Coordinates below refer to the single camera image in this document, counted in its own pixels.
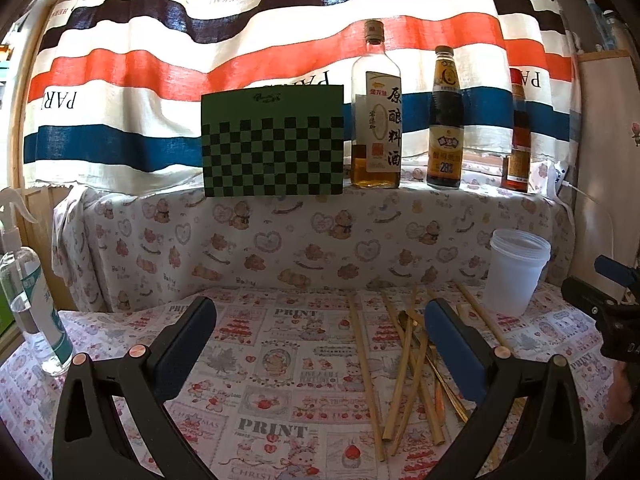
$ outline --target checkered pattern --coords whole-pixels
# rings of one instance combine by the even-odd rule
[[[343,117],[202,125],[206,196],[342,193]]]

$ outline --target green object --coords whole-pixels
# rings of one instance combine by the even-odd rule
[[[14,315],[9,309],[9,304],[6,302],[6,298],[0,290],[0,335],[9,328],[14,322]]]
[[[206,196],[341,194],[341,85],[287,85],[202,96]]]

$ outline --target spray bottle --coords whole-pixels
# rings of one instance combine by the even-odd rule
[[[15,321],[42,369],[51,376],[66,372],[73,357],[73,344],[53,304],[40,259],[22,246],[15,225],[14,207],[23,218],[36,223],[20,194],[10,187],[0,191],[0,221],[4,226],[2,244],[6,251],[0,260],[0,284]]]

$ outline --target human hand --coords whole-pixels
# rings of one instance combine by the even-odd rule
[[[613,368],[613,384],[609,387],[607,416],[615,424],[624,424],[633,415],[631,385],[625,373],[626,363],[617,362]]]

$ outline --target white cable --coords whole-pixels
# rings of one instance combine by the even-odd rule
[[[598,202],[596,199],[594,199],[593,196],[591,196],[589,193],[585,193],[583,190],[578,189],[575,186],[572,186],[572,184],[569,184],[566,180],[562,181],[562,185],[563,186],[568,186],[571,189],[575,189],[578,193],[583,194],[585,197],[587,197],[589,200],[591,200],[595,205],[599,206],[601,209],[604,210],[604,212],[607,214],[607,218],[609,219],[609,225],[611,227],[611,259],[615,260],[615,257],[613,256],[613,252],[614,252],[614,234],[613,234],[613,218],[611,217],[611,213],[609,213],[609,210],[604,207],[600,202]]]

